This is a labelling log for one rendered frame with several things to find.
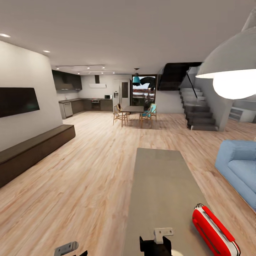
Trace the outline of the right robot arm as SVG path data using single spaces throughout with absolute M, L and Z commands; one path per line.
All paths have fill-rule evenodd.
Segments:
M 174 236 L 173 228 L 156 228 L 154 240 L 143 240 L 140 236 L 140 251 L 144 256 L 172 256 L 171 241 L 166 236 Z

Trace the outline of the radio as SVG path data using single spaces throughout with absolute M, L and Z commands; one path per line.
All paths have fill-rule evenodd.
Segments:
M 192 221 L 214 256 L 240 256 L 234 237 L 209 208 L 196 206 Z

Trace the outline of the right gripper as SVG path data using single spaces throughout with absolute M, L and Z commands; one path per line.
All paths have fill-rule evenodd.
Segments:
M 143 240 L 140 236 L 140 251 L 144 252 L 144 256 L 159 256 L 160 252 L 168 252 L 171 254 L 171 241 L 163 236 L 163 244 L 156 244 L 154 240 Z

